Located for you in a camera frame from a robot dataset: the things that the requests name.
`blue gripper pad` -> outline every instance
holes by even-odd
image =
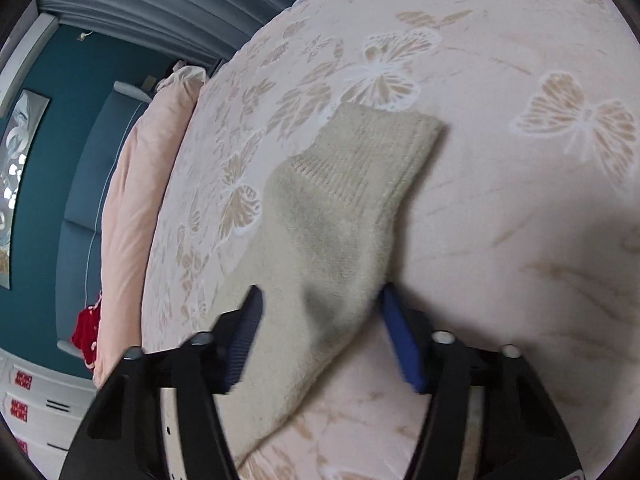
[[[404,375],[414,391],[427,392],[430,380],[425,374],[425,362],[433,328],[425,314],[403,306],[393,283],[387,283],[378,300],[396,356]]]
[[[262,292],[252,285],[238,310],[225,312],[213,327],[218,353],[226,363],[222,383],[227,391],[239,383],[262,319]]]

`bed sheet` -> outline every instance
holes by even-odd
[[[596,478],[640,415],[639,76],[610,0],[298,1],[201,92],[158,219],[143,345],[209,328],[267,177],[340,102],[434,114],[448,130],[390,274],[469,345],[523,347]],[[373,319],[242,475],[402,478],[426,403]]]

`white dresser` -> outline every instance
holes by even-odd
[[[43,368],[0,349],[0,412],[47,480],[58,480],[94,395],[89,380]]]

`sock cuff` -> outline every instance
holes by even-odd
[[[395,213],[443,124],[418,112],[341,104],[291,168],[356,215]]]

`silver bolt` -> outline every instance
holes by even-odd
[[[211,332],[198,332],[191,338],[190,343],[194,346],[208,345],[213,341],[213,334]]]
[[[139,346],[132,346],[124,352],[124,358],[127,361],[135,361],[140,359],[145,354],[145,351]]]
[[[517,359],[522,356],[522,352],[516,345],[505,345],[502,347],[502,355],[509,359]]]
[[[441,345],[450,345],[456,340],[456,337],[451,332],[439,330],[431,334],[431,339],[433,339],[436,343],[440,343]]]

